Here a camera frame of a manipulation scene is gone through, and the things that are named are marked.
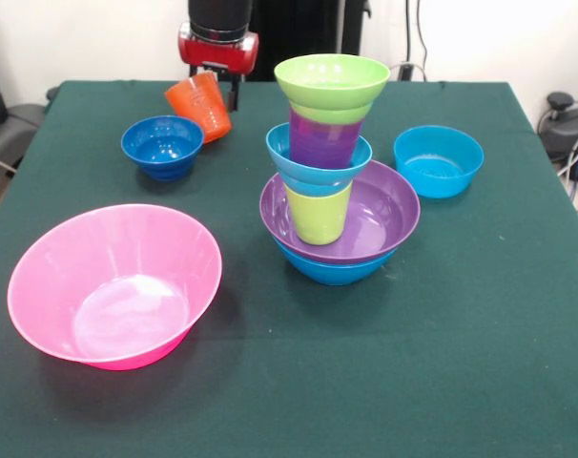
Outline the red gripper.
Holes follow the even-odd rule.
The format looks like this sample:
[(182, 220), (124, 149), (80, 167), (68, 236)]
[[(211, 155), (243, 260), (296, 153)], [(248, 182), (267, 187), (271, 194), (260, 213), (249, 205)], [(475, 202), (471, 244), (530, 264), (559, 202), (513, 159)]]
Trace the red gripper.
[[(207, 41), (192, 31), (189, 21), (183, 22), (178, 32), (178, 49), (181, 60), (191, 70), (198, 67), (214, 68), (232, 74), (247, 75), (255, 67), (259, 37), (247, 31), (238, 41)], [(233, 76), (228, 93), (228, 111), (237, 110), (240, 77)]]

